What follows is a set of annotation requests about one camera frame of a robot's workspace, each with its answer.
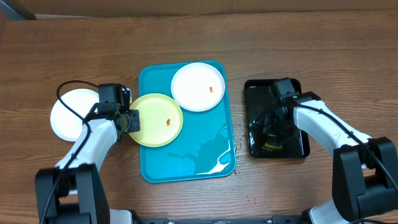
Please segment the yellow green sponge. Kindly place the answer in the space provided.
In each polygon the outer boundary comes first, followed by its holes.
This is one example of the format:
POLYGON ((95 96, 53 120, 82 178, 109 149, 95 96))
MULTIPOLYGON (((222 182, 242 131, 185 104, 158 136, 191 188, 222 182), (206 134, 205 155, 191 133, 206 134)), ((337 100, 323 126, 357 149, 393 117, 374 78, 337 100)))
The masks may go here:
POLYGON ((269 143, 269 142, 266 142, 266 143, 263 145, 263 148, 264 148, 264 149, 267 149, 267 150, 271 150, 271 151, 276 151, 276 150, 281 150, 281 149, 283 149, 283 145, 280 145, 280 144, 271 144, 271 143, 269 143))

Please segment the yellow plate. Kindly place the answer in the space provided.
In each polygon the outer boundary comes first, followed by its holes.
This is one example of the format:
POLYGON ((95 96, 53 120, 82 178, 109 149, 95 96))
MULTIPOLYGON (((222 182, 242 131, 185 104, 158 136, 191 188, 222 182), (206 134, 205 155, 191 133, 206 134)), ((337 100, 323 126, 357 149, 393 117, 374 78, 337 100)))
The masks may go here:
POLYGON ((129 134, 140 145, 164 146, 172 142, 182 130, 182 109, 167 95, 143 95, 132 103, 130 109, 139 112, 140 131, 129 134))

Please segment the white plate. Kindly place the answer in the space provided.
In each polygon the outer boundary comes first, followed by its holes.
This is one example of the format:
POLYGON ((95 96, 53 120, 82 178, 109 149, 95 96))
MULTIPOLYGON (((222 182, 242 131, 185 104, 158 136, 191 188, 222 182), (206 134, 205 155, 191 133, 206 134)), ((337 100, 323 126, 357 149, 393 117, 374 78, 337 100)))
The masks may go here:
MULTIPOLYGON (((89 89, 71 90, 61 96, 62 101, 84 118, 91 107, 99 102, 99 94, 89 89)), ((50 114, 50 124, 54 133, 66 141, 76 141, 82 132, 82 121, 68 110, 59 100, 50 114)))
POLYGON ((214 108, 222 100, 226 83, 214 66, 195 62, 177 70, 170 88, 173 99, 183 109, 203 112, 214 108))

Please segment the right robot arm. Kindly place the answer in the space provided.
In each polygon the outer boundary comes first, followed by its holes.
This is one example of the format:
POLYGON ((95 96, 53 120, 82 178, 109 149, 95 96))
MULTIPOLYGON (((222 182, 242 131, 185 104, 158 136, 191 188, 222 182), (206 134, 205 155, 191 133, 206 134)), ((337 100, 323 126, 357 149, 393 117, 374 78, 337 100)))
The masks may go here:
POLYGON ((252 157, 304 158, 313 138, 333 159, 332 198, 273 223, 373 223, 397 209, 397 151, 390 139, 357 131, 293 78, 249 80, 244 94, 252 157))

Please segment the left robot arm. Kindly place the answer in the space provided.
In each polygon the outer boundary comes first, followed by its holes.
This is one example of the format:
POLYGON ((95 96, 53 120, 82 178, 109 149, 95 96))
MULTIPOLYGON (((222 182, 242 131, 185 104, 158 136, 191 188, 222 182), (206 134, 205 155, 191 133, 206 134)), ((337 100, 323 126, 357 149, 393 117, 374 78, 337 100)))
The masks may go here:
POLYGON ((100 169, 123 134, 140 130, 139 112, 130 109, 132 91, 119 83, 97 85, 99 101, 86 116, 78 115, 82 132, 54 168, 35 176, 40 224, 140 223, 134 210, 111 209, 100 169))

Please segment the black tray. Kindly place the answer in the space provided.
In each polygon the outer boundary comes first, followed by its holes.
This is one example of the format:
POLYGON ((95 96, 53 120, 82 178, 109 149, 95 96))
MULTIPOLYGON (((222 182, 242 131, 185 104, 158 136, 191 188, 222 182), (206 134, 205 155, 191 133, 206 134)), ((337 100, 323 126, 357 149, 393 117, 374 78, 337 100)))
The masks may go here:
POLYGON ((244 84, 246 121, 248 127, 248 151, 254 158, 304 158, 310 154, 308 134, 295 126, 294 135, 283 143, 283 149, 271 151, 254 144, 253 115, 268 108, 281 108, 274 79, 248 80, 244 84))

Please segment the teal plastic tray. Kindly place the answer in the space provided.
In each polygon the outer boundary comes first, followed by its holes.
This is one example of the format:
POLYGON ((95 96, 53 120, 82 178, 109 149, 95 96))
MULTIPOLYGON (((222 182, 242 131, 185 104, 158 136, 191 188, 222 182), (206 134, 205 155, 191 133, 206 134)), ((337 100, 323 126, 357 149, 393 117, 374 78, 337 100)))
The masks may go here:
POLYGON ((236 168, 229 96, 204 112, 183 110, 180 134, 161 147, 140 147, 141 175, 151 183, 225 177, 236 168))

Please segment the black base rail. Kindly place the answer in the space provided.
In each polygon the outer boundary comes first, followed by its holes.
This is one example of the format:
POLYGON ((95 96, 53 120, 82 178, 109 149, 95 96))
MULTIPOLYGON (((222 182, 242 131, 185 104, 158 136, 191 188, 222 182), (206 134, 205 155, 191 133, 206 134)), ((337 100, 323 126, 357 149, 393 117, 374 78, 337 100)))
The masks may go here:
POLYGON ((307 215, 274 215, 271 218, 213 218, 213 219, 177 219, 140 218, 134 210, 130 210, 129 219, 123 218, 114 223, 120 224, 311 224, 307 215))

